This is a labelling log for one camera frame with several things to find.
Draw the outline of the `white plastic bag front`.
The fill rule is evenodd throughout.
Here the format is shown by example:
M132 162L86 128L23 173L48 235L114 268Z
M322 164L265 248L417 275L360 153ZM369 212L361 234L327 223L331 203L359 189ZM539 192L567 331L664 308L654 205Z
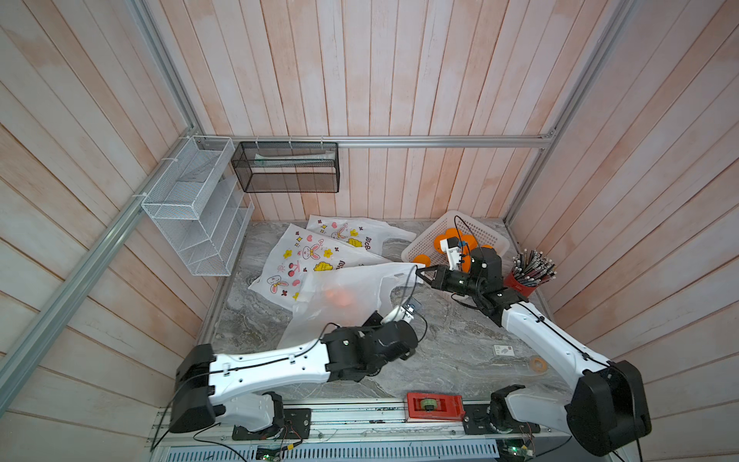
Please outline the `white plastic bag front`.
M312 273L301 286L279 348L313 342L331 325L364 325L373 314L381 323L412 321L401 306L412 296L416 269L412 263L387 263Z

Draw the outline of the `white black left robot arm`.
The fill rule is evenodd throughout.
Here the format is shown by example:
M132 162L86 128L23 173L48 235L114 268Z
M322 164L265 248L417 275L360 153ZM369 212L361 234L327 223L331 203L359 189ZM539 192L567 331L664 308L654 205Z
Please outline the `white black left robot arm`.
M408 321L325 325L315 340L260 353L214 352L195 346L176 370L169 431L190 433L223 424L273 436L285 425L278 387L359 382L410 358L420 339Z

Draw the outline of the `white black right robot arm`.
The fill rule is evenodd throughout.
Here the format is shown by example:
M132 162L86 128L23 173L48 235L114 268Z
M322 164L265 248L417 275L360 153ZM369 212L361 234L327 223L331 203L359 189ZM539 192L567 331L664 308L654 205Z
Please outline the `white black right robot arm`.
M546 318L504 283L502 260L492 248L475 248L469 271L447 265L420 267L417 277L431 288L471 299L471 308L532 348L569 387L556 398L521 384L491 395L489 422L498 433L542 425L565 432L594 456L639 444L652 432L640 371L590 350Z

